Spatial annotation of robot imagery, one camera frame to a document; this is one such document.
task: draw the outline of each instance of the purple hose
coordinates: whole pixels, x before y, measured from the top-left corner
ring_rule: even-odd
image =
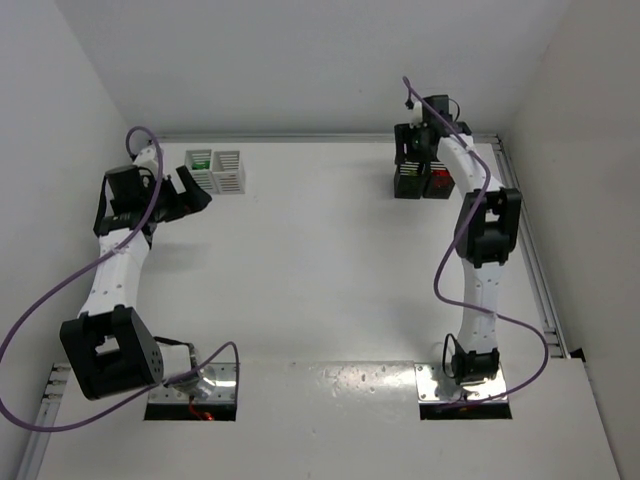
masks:
[[[454,407],[455,408],[457,408],[457,407],[467,407],[467,406],[470,406],[470,405],[480,404],[480,403],[483,403],[483,402],[486,402],[486,401],[489,401],[489,400],[496,400],[498,398],[502,398],[502,397],[505,397],[507,395],[511,395],[512,393],[515,393],[515,392],[517,392],[519,390],[522,390],[523,388],[531,385],[533,382],[535,382],[538,379],[538,377],[540,377],[540,375],[542,375],[542,372],[544,372],[544,369],[547,368],[547,364],[549,363],[549,346],[547,345],[547,341],[545,340],[544,335],[542,335],[536,328],[532,327],[531,325],[529,325],[527,323],[524,323],[524,322],[521,322],[520,320],[516,320],[514,318],[507,317],[505,315],[501,315],[499,313],[493,312],[493,311],[491,311],[491,310],[489,310],[487,308],[483,308],[483,307],[480,307],[478,305],[473,305],[471,303],[460,302],[458,300],[452,300],[450,298],[445,297],[442,294],[442,292],[440,291],[440,279],[442,277],[442,272],[444,271],[444,267],[447,265],[447,262],[449,261],[449,258],[451,257],[451,254],[453,253],[453,251],[455,250],[456,246],[458,245],[458,242],[460,242],[460,239],[462,238],[462,236],[464,235],[465,231],[469,227],[469,224],[471,223],[471,220],[473,219],[473,216],[478,211],[478,207],[480,206],[480,203],[482,202],[484,196],[487,193],[487,189],[489,188],[489,182],[491,181],[491,171],[489,170],[489,166],[486,164],[486,162],[484,160],[482,160],[482,158],[480,158],[480,156],[473,149],[469,149],[469,145],[458,134],[458,132],[456,132],[456,130],[453,127],[453,125],[451,125],[445,118],[443,118],[442,115],[440,115],[435,108],[433,108],[431,105],[429,105],[418,94],[418,92],[411,86],[411,82],[409,81],[409,79],[407,77],[402,77],[402,81],[404,82],[405,86],[407,87],[407,89],[409,90],[411,95],[413,95],[422,104],[422,106],[424,108],[426,108],[429,111],[429,113],[431,113],[431,115],[433,115],[442,125],[444,125],[444,127],[449,131],[449,133],[451,135],[453,135],[453,137],[462,146],[462,148],[467,149],[467,151],[469,152],[469,155],[476,162],[478,162],[478,164],[482,167],[482,169],[484,170],[484,173],[485,173],[484,183],[482,185],[482,188],[480,189],[480,193],[478,195],[478,198],[476,198],[476,201],[471,206],[471,210],[469,210],[469,214],[466,216],[466,218],[462,222],[462,225],[461,225],[460,229],[458,230],[458,232],[453,237],[453,241],[451,242],[451,244],[447,248],[444,256],[442,257],[442,260],[440,261],[440,264],[438,265],[438,269],[436,270],[436,275],[435,275],[435,277],[433,279],[433,291],[435,292],[436,297],[438,297],[438,299],[441,300],[442,302],[447,303],[449,305],[454,305],[456,307],[470,308],[472,310],[476,310],[476,311],[482,312],[482,313],[489,313],[489,314],[495,313],[496,316],[498,318],[500,318],[501,320],[504,320],[505,322],[511,323],[513,325],[518,325],[519,327],[522,327],[522,328],[526,328],[527,330],[530,330],[533,333],[535,333],[538,336],[538,338],[540,339],[540,341],[542,342],[542,346],[544,347],[544,360],[542,361],[542,365],[540,365],[540,368],[538,368],[538,370],[533,375],[531,375],[531,377],[529,377],[527,380],[525,380],[521,384],[516,385],[515,387],[508,389],[506,392],[504,392],[504,393],[502,393],[500,395],[493,395],[493,396],[490,396],[490,397],[483,398],[482,400],[464,402],[463,404],[461,404],[460,402],[454,402],[454,403],[450,403],[448,405],[444,405],[442,408],[446,409],[446,408],[454,408]]]
[[[131,231],[129,236],[127,238],[125,238],[114,250],[110,250],[109,252],[105,253],[103,256],[97,258],[96,260],[94,260],[93,262],[88,264],[86,267],[83,267],[80,270],[78,270],[77,272],[75,272],[74,274],[70,275],[69,277],[64,279],[62,282],[60,282],[58,285],[56,285],[51,290],[49,290],[47,293],[45,293],[42,297],[40,297],[33,305],[31,305],[27,309],[27,311],[22,314],[22,316],[18,319],[18,321],[11,327],[11,329],[9,330],[9,333],[7,333],[7,336],[2,341],[2,344],[0,345],[0,362],[2,362],[2,359],[4,358],[5,353],[7,353],[7,348],[9,347],[9,344],[11,343],[13,338],[15,337],[16,333],[18,333],[18,330],[20,329],[20,327],[24,324],[24,322],[27,321],[27,319],[31,316],[31,314],[33,312],[35,312],[44,302],[49,300],[51,297],[53,297],[56,293],[58,293],[64,287],[69,285],[71,282],[73,282],[74,280],[77,280],[78,278],[80,278],[85,273],[93,270],[94,268],[96,268],[101,263],[103,263],[103,262],[107,261],[108,259],[110,259],[111,257],[113,257],[115,255],[115,251],[116,250],[120,250],[123,247],[125,247],[133,239],[133,237],[135,237],[138,234],[138,232],[140,232],[140,230],[142,230],[144,225],[147,223],[147,221],[151,217],[151,214],[153,213],[153,209],[154,209],[154,207],[156,205],[156,202],[158,201],[158,196],[160,195],[160,187],[161,187],[161,184],[162,184],[162,176],[163,176],[163,168],[164,168],[164,162],[163,162],[163,157],[162,157],[162,149],[160,148],[160,143],[158,142],[158,138],[153,134],[153,132],[151,130],[149,130],[146,127],[137,126],[137,127],[133,127],[131,130],[129,130],[129,132],[127,133],[127,137],[126,137],[126,142],[125,142],[126,143],[126,148],[127,148],[127,152],[130,155],[133,154],[133,152],[131,151],[131,147],[130,147],[131,136],[137,131],[142,131],[142,132],[146,133],[149,136],[149,138],[151,139],[151,142],[153,143],[153,145],[156,148],[156,154],[157,154],[157,158],[158,158],[158,180],[159,180],[155,184],[155,187],[153,189],[153,193],[151,195],[151,200],[149,201],[149,205],[147,206],[147,209],[145,210],[144,215],[142,216],[142,219],[140,220],[140,223],[138,223],[138,225],[136,225],[136,227]],[[211,360],[213,360],[217,355],[219,355],[220,352],[222,350],[224,350],[228,346],[232,346],[233,347],[234,353],[235,353],[235,356],[236,356],[236,366],[238,366],[238,363],[239,363],[239,360],[238,360],[238,348],[236,347],[235,343],[227,342],[222,347],[220,347],[218,350],[216,350],[212,355],[210,355],[209,358],[207,358],[207,360],[205,360],[202,364],[198,365],[197,367],[193,368],[192,370],[190,370],[189,372],[187,372],[185,374],[181,374],[181,375],[179,375],[177,377],[169,379],[169,381],[167,383],[173,383],[175,381],[178,381],[179,377],[182,377],[184,375],[188,375],[190,373],[194,373],[197,370],[200,370],[205,365],[207,365]],[[236,372],[236,378],[238,378],[239,375],[240,375],[240,369],[238,368],[237,372]],[[82,420],[80,422],[71,423],[69,425],[62,425],[62,426],[58,426],[58,427],[41,427],[41,426],[33,425],[33,424],[28,423],[28,422],[25,422],[24,420],[19,419],[18,417],[13,415],[7,409],[7,407],[5,406],[4,402],[2,401],[2,398],[0,398],[0,413],[7,420],[9,420],[11,423],[13,423],[14,425],[17,425],[20,428],[24,428],[25,430],[30,430],[32,432],[44,432],[44,433],[66,432],[68,430],[74,430],[76,428],[84,427],[85,425],[89,425],[90,423],[93,423],[96,420],[99,420],[99,419],[109,415],[111,412],[114,412],[115,410],[119,409],[120,407],[123,407],[124,405],[126,405],[129,402],[135,400],[136,398],[138,398],[139,396],[145,394],[146,392],[148,392],[149,390],[153,389],[154,387],[155,387],[155,385],[151,385],[151,386],[148,386],[146,388],[143,388],[142,390],[130,395],[129,397],[127,397],[124,400],[122,400],[121,402],[113,405],[110,408],[107,408],[106,410],[94,415],[93,417],[89,417],[89,418],[87,418],[85,420]],[[238,401],[238,384],[237,383],[236,383],[236,397],[235,398],[236,398],[236,402],[237,402]]]

